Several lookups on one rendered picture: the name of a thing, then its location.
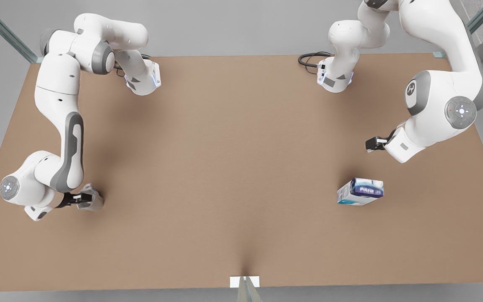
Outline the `blue and white carton box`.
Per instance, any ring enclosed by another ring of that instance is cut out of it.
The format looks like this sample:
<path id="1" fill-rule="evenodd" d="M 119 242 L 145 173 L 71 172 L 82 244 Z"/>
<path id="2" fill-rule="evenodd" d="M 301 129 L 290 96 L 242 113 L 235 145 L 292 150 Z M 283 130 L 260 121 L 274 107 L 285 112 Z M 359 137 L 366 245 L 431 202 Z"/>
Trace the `blue and white carton box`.
<path id="1" fill-rule="evenodd" d="M 383 181 L 355 177 L 337 190 L 337 203 L 364 206 L 383 196 Z"/>

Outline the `silver frame post with white foot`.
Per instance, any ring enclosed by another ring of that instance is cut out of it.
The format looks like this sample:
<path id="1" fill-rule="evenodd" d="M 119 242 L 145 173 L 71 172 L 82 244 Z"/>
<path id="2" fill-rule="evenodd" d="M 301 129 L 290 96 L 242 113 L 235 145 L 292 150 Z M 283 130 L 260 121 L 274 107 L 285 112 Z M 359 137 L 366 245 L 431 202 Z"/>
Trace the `silver frame post with white foot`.
<path id="1" fill-rule="evenodd" d="M 236 302 L 262 302 L 257 288 L 260 287 L 260 276 L 230 276 L 230 288 L 237 288 Z"/>

